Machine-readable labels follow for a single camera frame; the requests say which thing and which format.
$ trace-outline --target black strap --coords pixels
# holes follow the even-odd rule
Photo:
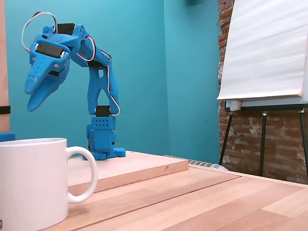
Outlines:
[[[10,113],[11,113],[11,106],[0,106],[0,115],[10,114]]]

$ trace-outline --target ceramic mug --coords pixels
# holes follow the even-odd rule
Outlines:
[[[80,196],[68,192],[67,160],[87,157],[91,183]],[[93,155],[85,148],[67,148],[63,138],[0,142],[0,231],[37,231],[68,215],[68,203],[87,200],[97,184]]]

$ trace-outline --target teal wall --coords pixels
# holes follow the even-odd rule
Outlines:
[[[65,137],[68,145],[87,147],[89,71],[71,63],[60,88],[34,112],[26,110],[24,85],[30,70],[21,45],[23,26],[37,11],[49,11],[59,23],[83,24],[96,44],[113,56],[121,115],[117,147],[167,154],[167,80],[164,8],[161,0],[7,0],[6,32],[11,128],[17,139]],[[49,15],[34,19],[26,30],[29,46]],[[106,102],[102,92],[100,102]]]
[[[89,73],[71,63],[69,75],[36,111],[24,93],[30,70],[20,36],[37,11],[83,24],[113,56],[121,115],[118,147],[217,162],[218,0],[7,0],[6,31],[11,127],[17,139],[65,137],[87,147]],[[26,30],[29,46],[48,15]],[[100,104],[107,103],[102,92]]]
[[[218,163],[218,0],[164,0],[170,155]]]

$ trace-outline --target table surface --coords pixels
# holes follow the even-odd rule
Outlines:
[[[307,231],[308,186],[190,166],[95,193],[57,231]]]

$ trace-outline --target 3d printed robot arm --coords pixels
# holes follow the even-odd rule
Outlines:
[[[23,42],[25,28],[41,14],[51,15],[55,26],[44,27],[43,34],[36,36],[29,49]],[[87,125],[89,150],[96,160],[125,156],[125,149],[114,147],[115,119],[120,114],[120,107],[111,55],[96,47],[94,39],[83,25],[58,24],[55,16],[49,12],[38,12],[26,23],[22,44],[30,54],[32,65],[25,86],[25,92],[31,95],[28,110],[36,110],[59,88],[66,79],[71,60],[81,67],[89,67],[88,110],[94,115],[91,124]],[[103,70],[103,76],[99,75],[100,70]],[[101,90],[105,91],[109,105],[98,106]]]
[[[45,12],[36,13],[31,20],[42,13]],[[32,65],[25,86],[25,92],[31,95],[27,107],[29,111],[36,110],[65,81],[71,59],[81,67],[89,67],[89,113],[96,114],[97,100],[100,91],[104,90],[109,99],[110,114],[120,114],[111,56],[96,47],[83,25],[56,23],[56,26],[46,26],[43,34],[36,36],[30,49],[25,45],[24,48],[30,53]],[[99,76],[99,70],[103,70],[104,77]]]

